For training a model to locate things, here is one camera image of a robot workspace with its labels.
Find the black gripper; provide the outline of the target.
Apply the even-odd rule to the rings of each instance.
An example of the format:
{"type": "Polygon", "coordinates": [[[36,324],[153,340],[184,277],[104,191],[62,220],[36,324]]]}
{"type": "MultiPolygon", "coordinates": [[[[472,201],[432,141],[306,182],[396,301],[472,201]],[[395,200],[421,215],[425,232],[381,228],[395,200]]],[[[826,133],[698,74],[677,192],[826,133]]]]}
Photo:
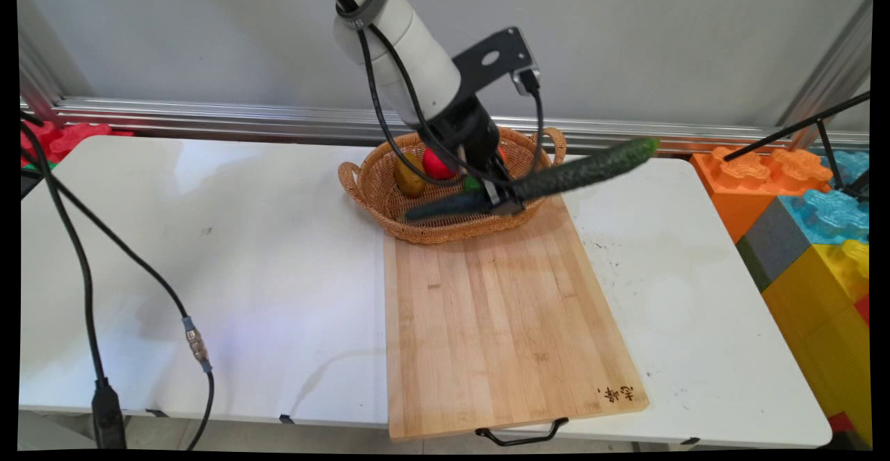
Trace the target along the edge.
{"type": "Polygon", "coordinates": [[[473,167],[471,174],[483,174],[483,189],[490,201],[489,213],[509,216],[525,210],[512,188],[512,179],[499,149],[500,131],[476,95],[454,102],[421,129],[421,140],[453,173],[464,172],[455,162],[473,167]]]}

